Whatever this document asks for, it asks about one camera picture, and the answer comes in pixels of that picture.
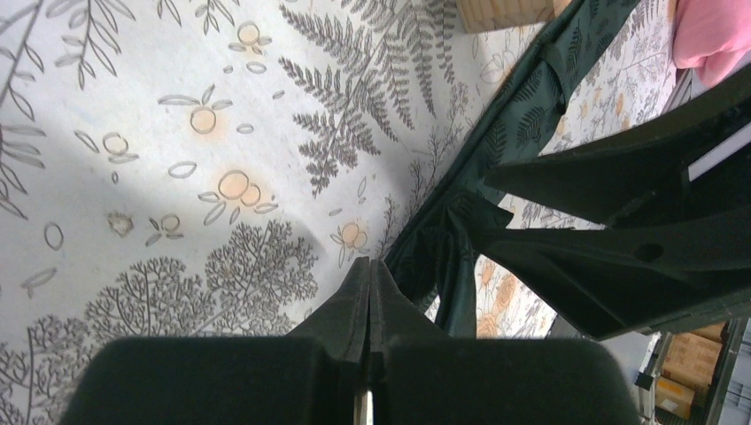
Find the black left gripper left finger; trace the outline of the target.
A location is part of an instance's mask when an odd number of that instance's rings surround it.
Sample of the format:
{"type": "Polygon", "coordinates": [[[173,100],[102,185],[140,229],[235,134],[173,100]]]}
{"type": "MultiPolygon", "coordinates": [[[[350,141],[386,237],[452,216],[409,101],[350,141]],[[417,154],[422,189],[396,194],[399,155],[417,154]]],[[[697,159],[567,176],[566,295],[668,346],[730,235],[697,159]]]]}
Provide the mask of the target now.
{"type": "Polygon", "coordinates": [[[362,424],[369,259],[285,336],[125,337],[91,361],[65,424],[362,424]]]}

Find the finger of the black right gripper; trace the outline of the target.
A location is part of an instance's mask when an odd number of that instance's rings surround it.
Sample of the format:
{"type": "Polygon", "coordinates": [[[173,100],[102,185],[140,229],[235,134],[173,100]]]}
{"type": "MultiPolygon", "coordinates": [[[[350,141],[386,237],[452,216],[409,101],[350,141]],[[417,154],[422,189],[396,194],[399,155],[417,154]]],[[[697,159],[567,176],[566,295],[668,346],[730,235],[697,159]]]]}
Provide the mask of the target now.
{"type": "Polygon", "coordinates": [[[595,340],[682,333],[750,312],[750,210],[649,228],[470,231],[499,263],[595,340]]]}
{"type": "Polygon", "coordinates": [[[640,208],[750,122],[750,68],[699,97],[615,135],[493,167],[487,186],[601,224],[640,208]]]}

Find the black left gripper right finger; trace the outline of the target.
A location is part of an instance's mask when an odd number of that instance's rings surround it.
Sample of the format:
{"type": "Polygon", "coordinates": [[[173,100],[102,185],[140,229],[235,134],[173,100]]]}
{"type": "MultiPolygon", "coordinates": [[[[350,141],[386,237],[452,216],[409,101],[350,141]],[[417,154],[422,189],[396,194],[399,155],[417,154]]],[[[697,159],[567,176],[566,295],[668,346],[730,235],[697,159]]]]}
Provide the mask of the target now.
{"type": "Polygon", "coordinates": [[[584,339],[447,335],[370,265],[377,424],[635,424],[619,366],[584,339]]]}

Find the dark green leaf tie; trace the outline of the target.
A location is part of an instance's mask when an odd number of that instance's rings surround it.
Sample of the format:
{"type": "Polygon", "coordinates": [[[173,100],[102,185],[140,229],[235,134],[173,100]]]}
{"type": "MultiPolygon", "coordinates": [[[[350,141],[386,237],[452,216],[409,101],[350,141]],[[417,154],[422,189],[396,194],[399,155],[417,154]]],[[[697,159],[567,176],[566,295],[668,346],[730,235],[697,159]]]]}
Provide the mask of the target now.
{"type": "Polygon", "coordinates": [[[544,26],[392,245],[385,262],[399,289],[420,310],[438,302],[436,324],[448,335],[476,334],[479,248],[470,236],[502,224],[504,194],[486,174],[542,151],[634,8],[632,1],[575,1],[544,26]]]}

